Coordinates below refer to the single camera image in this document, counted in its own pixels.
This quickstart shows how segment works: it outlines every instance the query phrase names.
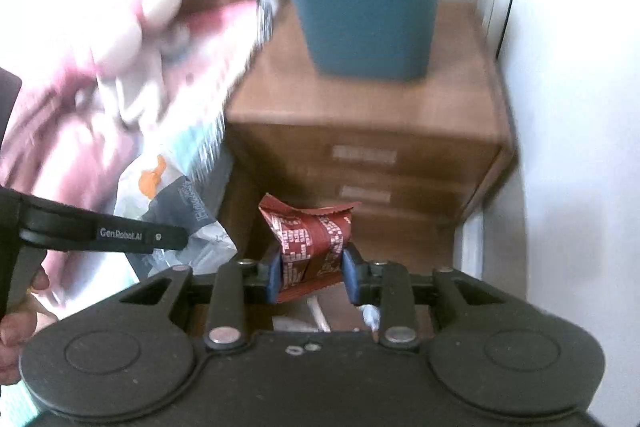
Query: silver bolt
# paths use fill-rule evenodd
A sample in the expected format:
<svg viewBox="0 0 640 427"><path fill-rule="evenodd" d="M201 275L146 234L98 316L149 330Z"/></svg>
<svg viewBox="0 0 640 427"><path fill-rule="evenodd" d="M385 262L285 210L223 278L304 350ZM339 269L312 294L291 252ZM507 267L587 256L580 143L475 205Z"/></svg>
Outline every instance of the silver bolt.
<svg viewBox="0 0 640 427"><path fill-rule="evenodd" d="M320 351L322 346L320 344L316 344L315 342L309 342L305 344L305 351Z"/></svg>
<svg viewBox="0 0 640 427"><path fill-rule="evenodd" d="M385 331L385 338L394 344L407 344L413 342L418 335L415 330L406 326L392 326Z"/></svg>
<svg viewBox="0 0 640 427"><path fill-rule="evenodd" d="M230 326L220 326L209 331L209 338L216 344L233 344L240 339L240 331Z"/></svg>
<svg viewBox="0 0 640 427"><path fill-rule="evenodd" d="M254 259L239 259L238 260L238 264L242 267L245 266L255 266L255 264L257 263L257 261L254 261Z"/></svg>
<svg viewBox="0 0 640 427"><path fill-rule="evenodd" d="M299 357L300 355L304 354L305 350L300 346L287 346L287 349L285 349L284 352L287 353L287 355L291 355L292 357Z"/></svg>

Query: plush toy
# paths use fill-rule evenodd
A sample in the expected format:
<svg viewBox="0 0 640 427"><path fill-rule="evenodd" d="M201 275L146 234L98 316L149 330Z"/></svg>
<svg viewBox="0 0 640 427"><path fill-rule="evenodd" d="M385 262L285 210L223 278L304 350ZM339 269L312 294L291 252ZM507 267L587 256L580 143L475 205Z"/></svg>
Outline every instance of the plush toy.
<svg viewBox="0 0 640 427"><path fill-rule="evenodd" d="M105 113L127 126L137 123L145 131L158 121L166 97L162 56L189 40L186 26L170 26L181 1L134 0L129 11L107 12L76 50L78 69L98 80Z"/></svg>

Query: finger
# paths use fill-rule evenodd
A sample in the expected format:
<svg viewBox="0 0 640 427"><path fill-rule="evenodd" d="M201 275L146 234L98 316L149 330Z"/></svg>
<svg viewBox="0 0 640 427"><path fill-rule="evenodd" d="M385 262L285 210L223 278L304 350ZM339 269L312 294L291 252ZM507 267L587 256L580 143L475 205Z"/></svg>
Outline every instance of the finger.
<svg viewBox="0 0 640 427"><path fill-rule="evenodd" d="M0 371L11 369L18 363L22 346L3 346L0 344Z"/></svg>
<svg viewBox="0 0 640 427"><path fill-rule="evenodd" d="M31 287L36 291L43 291L49 287L49 277L47 277L44 269L40 268L38 270L33 281L31 281Z"/></svg>
<svg viewBox="0 0 640 427"><path fill-rule="evenodd" d="M5 346L26 342L36 329L38 316L32 311L18 311L5 315L0 322L0 341Z"/></svg>
<svg viewBox="0 0 640 427"><path fill-rule="evenodd" d="M18 382L20 382L20 371L17 367L11 367L4 371L0 371L0 384L13 385Z"/></svg>

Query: drawer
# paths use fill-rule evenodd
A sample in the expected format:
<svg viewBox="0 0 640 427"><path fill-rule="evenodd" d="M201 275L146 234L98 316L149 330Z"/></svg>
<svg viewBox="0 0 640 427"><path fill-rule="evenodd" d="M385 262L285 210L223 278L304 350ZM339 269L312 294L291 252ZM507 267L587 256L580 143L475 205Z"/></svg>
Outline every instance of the drawer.
<svg viewBox="0 0 640 427"><path fill-rule="evenodd" d="M471 197L472 186L433 182L340 168L289 165L273 184L273 194L291 204L324 206L324 202L360 201L363 206L430 214L455 219Z"/></svg>
<svg viewBox="0 0 640 427"><path fill-rule="evenodd" d="M262 174L295 162L478 185L500 151L495 143L373 130L281 124L229 124L237 155Z"/></svg>

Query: red snack packet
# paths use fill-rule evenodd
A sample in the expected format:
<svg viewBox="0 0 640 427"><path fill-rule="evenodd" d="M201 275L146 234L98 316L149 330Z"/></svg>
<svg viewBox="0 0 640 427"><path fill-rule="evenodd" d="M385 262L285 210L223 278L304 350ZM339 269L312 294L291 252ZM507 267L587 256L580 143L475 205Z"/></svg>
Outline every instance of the red snack packet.
<svg viewBox="0 0 640 427"><path fill-rule="evenodd" d="M351 211L356 205L299 209L264 195L258 207L282 248L278 302L342 280L342 249L351 239Z"/></svg>

